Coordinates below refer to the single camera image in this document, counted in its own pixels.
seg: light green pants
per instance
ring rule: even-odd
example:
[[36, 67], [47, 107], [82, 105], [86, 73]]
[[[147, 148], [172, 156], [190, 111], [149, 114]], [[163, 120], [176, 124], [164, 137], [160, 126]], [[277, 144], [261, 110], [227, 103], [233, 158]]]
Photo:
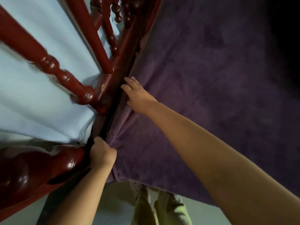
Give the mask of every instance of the light green pants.
[[159, 191], [153, 213], [147, 196], [140, 196], [135, 203], [131, 225], [192, 225], [181, 197]]

